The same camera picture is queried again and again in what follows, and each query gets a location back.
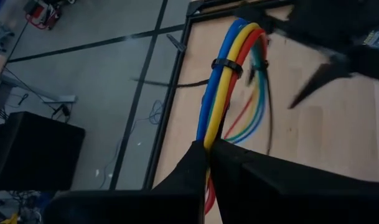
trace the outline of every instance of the thin red wire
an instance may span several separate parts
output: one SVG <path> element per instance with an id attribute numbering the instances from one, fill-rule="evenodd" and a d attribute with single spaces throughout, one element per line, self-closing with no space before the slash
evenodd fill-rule
<path id="1" fill-rule="evenodd" d="M 266 48 L 267 48 L 268 43 L 267 43 L 267 40 L 265 37 L 265 31 L 263 29 L 256 29 L 250 33 L 250 35 L 246 38 L 245 43 L 242 45 L 240 52 L 239 52 L 239 55 L 236 59 L 237 64 L 243 65 L 243 62 L 245 62 L 246 56 L 249 54 L 251 47 L 255 44 L 255 42 L 258 40 L 258 38 L 260 36 L 263 37 L 263 38 L 261 38 L 261 40 L 263 41 L 263 58 L 266 58 Z M 233 72 L 232 76 L 231 76 L 230 83 L 229 83 L 229 87 L 228 87 L 227 97 L 225 98 L 224 112 L 227 110 L 227 107 L 228 107 L 228 104 L 230 102 L 232 92 L 233 92 L 233 89 L 235 87 L 237 80 L 238 80 L 238 75 L 236 72 Z M 232 127 L 230 127 L 230 129 L 233 129 L 235 127 L 236 123 L 237 122 L 233 123 Z M 208 188 L 208 196 L 207 196 L 206 204 L 205 204 L 205 213 L 206 214 L 212 209 L 214 202 L 215 202 L 215 189 L 213 186 L 213 180 L 212 180 L 211 176 L 208 178 L 207 188 Z"/>
<path id="2" fill-rule="evenodd" d="M 246 110 L 248 109 L 248 107 L 250 106 L 250 103 L 251 101 L 253 100 L 253 95 L 251 95 L 245 105 L 245 107 L 242 109 L 242 111 L 240 112 L 239 116 L 236 118 L 236 120 L 233 122 L 233 124 L 229 127 L 227 133 L 224 135 L 224 139 L 226 139 L 229 134 L 233 131 L 233 128 L 236 126 L 236 124 L 239 122 L 239 120 L 241 119 L 241 117 L 244 115 L 244 113 L 246 112 Z"/>

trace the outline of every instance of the plywood surface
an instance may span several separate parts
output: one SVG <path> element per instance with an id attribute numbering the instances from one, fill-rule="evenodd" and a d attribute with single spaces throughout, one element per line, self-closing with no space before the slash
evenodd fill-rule
<path id="1" fill-rule="evenodd" d="M 284 17 L 288 8 L 274 10 Z M 234 18 L 195 24 L 189 38 L 179 83 L 210 76 L 211 61 Z M 326 58 L 318 51 L 271 35 L 269 75 L 274 106 L 271 156 L 350 177 L 379 181 L 379 83 L 364 77 L 336 80 L 313 94 L 294 110 L 290 102 Z M 248 69 L 248 62 L 243 67 Z M 245 78 L 236 84 L 225 130 L 247 100 Z M 155 185 L 176 166 L 195 139 L 200 102 L 205 86 L 178 89 L 166 131 Z M 241 146 L 266 152 L 268 113 L 256 134 Z M 220 223 L 217 206 L 206 223 Z"/>

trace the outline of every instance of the black plastic part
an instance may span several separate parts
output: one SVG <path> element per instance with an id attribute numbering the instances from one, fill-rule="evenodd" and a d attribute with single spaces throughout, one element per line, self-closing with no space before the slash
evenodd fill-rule
<path id="1" fill-rule="evenodd" d="M 300 93 L 295 97 L 289 109 L 293 109 L 300 102 L 313 94 L 316 90 L 338 78 L 350 78 L 349 66 L 347 62 L 332 62 L 331 64 L 322 64 L 319 66 L 310 80 L 304 85 Z"/>
<path id="2" fill-rule="evenodd" d="M 247 78 L 247 83 L 246 83 L 247 86 L 250 86 L 250 84 L 251 84 L 251 82 L 253 82 L 255 76 L 256 76 L 256 68 L 254 67 L 253 64 L 251 64 L 249 75 Z"/>
<path id="3" fill-rule="evenodd" d="M 379 49 L 366 45 L 353 47 L 348 53 L 350 72 L 358 72 L 366 77 L 379 80 Z"/>
<path id="4" fill-rule="evenodd" d="M 269 67 L 269 62 L 268 60 L 264 60 L 263 63 L 261 64 L 260 67 L 255 67 L 256 70 L 258 71 L 264 71 L 266 72 L 267 68 Z"/>
<path id="5" fill-rule="evenodd" d="M 152 191 L 69 192 L 46 207 L 44 223 L 204 223 L 206 169 L 203 142 L 193 142 Z"/>
<path id="6" fill-rule="evenodd" d="M 259 0 L 252 3 L 248 3 L 247 6 L 251 6 L 254 9 L 274 9 L 277 7 L 288 6 L 292 4 L 292 0 Z M 187 16 L 185 21 L 184 31 L 181 36 L 180 43 L 187 45 L 190 36 L 192 25 L 197 22 L 209 21 L 212 19 L 219 19 L 223 17 L 233 16 L 235 9 L 239 8 L 234 6 L 228 9 L 223 9 L 210 13 L 200 13 L 196 15 Z M 170 112 L 174 101 L 175 91 L 177 86 L 179 75 L 181 72 L 182 64 L 184 62 L 185 52 L 178 52 L 175 58 L 174 67 L 170 79 L 169 88 L 166 93 L 166 99 L 164 100 L 163 114 L 161 116 L 161 123 L 157 127 L 156 137 L 150 155 L 149 164 L 145 173 L 145 181 L 143 189 L 152 189 L 157 165 L 159 163 L 160 153 L 163 147 L 164 136 L 166 135 L 166 129 L 170 118 Z"/>
<path id="7" fill-rule="evenodd" d="M 295 164 L 217 140 L 211 175 L 223 223 L 379 223 L 379 183 Z M 69 192 L 44 224 L 204 223 L 207 155 L 192 143 L 151 191 Z"/>
<path id="8" fill-rule="evenodd" d="M 242 0 L 199 0 L 192 1 L 188 5 L 187 16 L 192 16 L 197 11 L 201 11 L 210 7 L 222 6 L 228 3 L 239 2 Z"/>
<path id="9" fill-rule="evenodd" d="M 296 0 L 288 24 L 324 47 L 348 49 L 353 36 L 379 24 L 379 0 Z"/>
<path id="10" fill-rule="evenodd" d="M 251 5 L 245 5 L 236 9 L 234 15 L 250 22 L 256 22 L 267 34 L 274 32 L 272 17 L 269 17 L 263 9 L 255 9 Z"/>
<path id="11" fill-rule="evenodd" d="M 185 52 L 187 50 L 187 46 L 181 44 L 177 39 L 175 39 L 171 34 L 166 34 L 167 38 L 171 41 L 171 43 L 176 47 L 179 52 Z"/>
<path id="12" fill-rule="evenodd" d="M 54 112 L 52 113 L 52 116 L 57 114 L 62 109 L 62 107 L 63 107 L 63 105 L 60 105 L 56 110 L 54 110 Z"/>
<path id="13" fill-rule="evenodd" d="M 379 183 L 219 140 L 211 175 L 223 223 L 379 223 Z"/>
<path id="14" fill-rule="evenodd" d="M 241 67 L 241 65 L 226 58 L 214 59 L 212 62 L 212 69 L 214 69 L 217 65 L 223 65 L 225 67 L 232 69 L 238 76 L 238 79 L 241 77 L 241 74 L 243 73 L 243 68 Z"/>

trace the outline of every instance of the yellow object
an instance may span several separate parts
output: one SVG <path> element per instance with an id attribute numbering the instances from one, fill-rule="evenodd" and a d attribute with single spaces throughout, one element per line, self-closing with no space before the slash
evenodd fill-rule
<path id="1" fill-rule="evenodd" d="M 241 46 L 245 42 L 246 38 L 249 36 L 249 34 L 253 30 L 259 29 L 259 28 L 260 28 L 259 25 L 254 22 L 245 26 L 240 31 L 236 39 L 233 41 L 233 44 L 228 53 L 227 59 L 231 61 L 236 61 L 236 58 L 238 57 Z M 204 148 L 206 149 L 207 152 L 210 151 L 213 145 L 215 136 L 217 135 L 217 132 L 218 132 L 218 127 L 221 123 L 223 108 L 225 104 L 225 99 L 227 97 L 231 76 L 232 76 L 232 69 L 228 67 L 224 67 L 222 71 L 220 83 L 218 85 L 217 95 L 215 97 L 213 112 L 210 118 L 210 122 L 208 124 L 206 136 L 204 139 Z"/>
<path id="2" fill-rule="evenodd" d="M 10 219 L 2 221 L 0 224 L 17 224 L 18 215 L 16 213 L 12 214 Z"/>

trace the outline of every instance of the black metal frame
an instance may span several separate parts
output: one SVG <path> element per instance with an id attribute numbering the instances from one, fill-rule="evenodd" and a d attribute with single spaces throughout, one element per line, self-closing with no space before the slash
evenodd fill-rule
<path id="1" fill-rule="evenodd" d="M 209 21 L 212 19 L 219 19 L 223 17 L 233 16 L 236 9 L 240 6 L 233 6 L 228 9 L 222 9 L 219 11 L 213 11 L 208 13 L 201 13 L 200 10 L 221 6 L 231 2 L 238 2 L 239 0 L 209 0 L 209 1 L 195 1 L 189 4 L 187 18 L 185 21 L 184 32 L 182 34 L 180 42 L 184 45 L 188 44 L 190 31 L 193 24 L 198 22 Z M 291 0 L 260 0 L 253 3 L 247 3 L 248 6 L 257 9 L 274 9 L 277 7 L 283 7 L 291 5 Z M 179 75 L 181 72 L 182 64 L 184 62 L 185 52 L 178 52 L 175 59 L 172 76 L 170 79 L 170 86 L 176 86 L 178 84 Z M 143 189 L 150 190 L 153 187 L 155 174 L 157 171 L 157 165 L 159 163 L 160 153 L 163 147 L 164 136 L 166 134 L 167 124 L 170 118 L 170 112 L 174 101 L 176 88 L 169 87 L 167 90 L 166 98 L 164 100 L 163 114 L 161 117 L 161 123 L 157 128 L 156 138 L 153 144 L 150 160 L 145 174 L 145 180 L 143 183 Z"/>

